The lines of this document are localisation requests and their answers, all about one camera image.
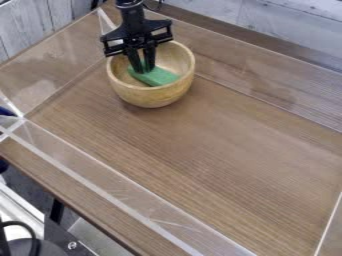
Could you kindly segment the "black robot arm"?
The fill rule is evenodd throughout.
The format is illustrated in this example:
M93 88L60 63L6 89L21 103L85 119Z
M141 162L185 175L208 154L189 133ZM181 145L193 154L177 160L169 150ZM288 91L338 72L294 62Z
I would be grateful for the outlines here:
M144 14L144 0L115 0L121 24L100 36L106 57L127 56L136 73L155 68L156 47L173 39L168 19L149 20Z

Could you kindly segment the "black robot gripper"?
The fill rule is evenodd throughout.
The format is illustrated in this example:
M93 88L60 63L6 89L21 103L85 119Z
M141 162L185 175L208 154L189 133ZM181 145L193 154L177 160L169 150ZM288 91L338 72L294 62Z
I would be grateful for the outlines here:
M100 36L104 55L125 54L136 73L143 73L143 65L136 49L143 49L145 71L155 68L155 46L173 39L169 19L149 20L141 3L116 3L121 23L116 29Z

